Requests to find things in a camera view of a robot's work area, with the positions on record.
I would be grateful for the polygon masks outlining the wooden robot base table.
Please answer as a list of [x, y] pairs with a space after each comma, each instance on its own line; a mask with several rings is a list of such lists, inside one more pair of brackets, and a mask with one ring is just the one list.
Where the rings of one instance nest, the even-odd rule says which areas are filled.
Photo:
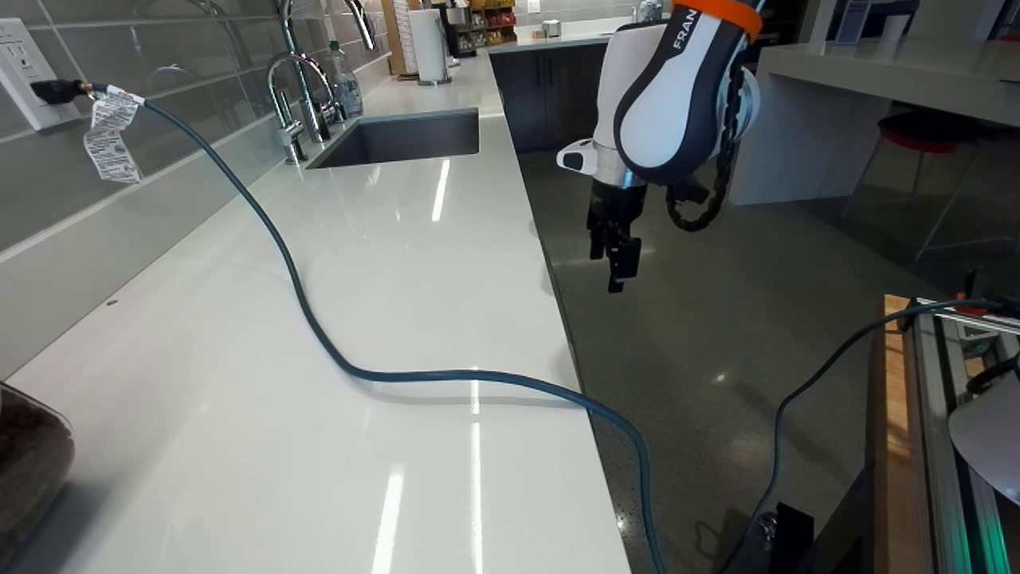
[[[882, 294], [881, 314], [909, 306], [903, 294]], [[874, 554], [877, 574], [923, 574], [929, 558], [929, 513], [918, 386], [910, 380], [909, 334], [892, 320], [874, 338], [874, 380], [867, 417], [867, 464], [874, 480]]]

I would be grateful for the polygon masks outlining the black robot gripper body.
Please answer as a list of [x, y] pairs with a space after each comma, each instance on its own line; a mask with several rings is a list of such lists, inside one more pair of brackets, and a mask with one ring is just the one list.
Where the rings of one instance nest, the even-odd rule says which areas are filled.
[[603, 227], [608, 233], [608, 252], [632, 237], [632, 225], [644, 210], [648, 188], [613, 188], [597, 181], [588, 188], [587, 231]]

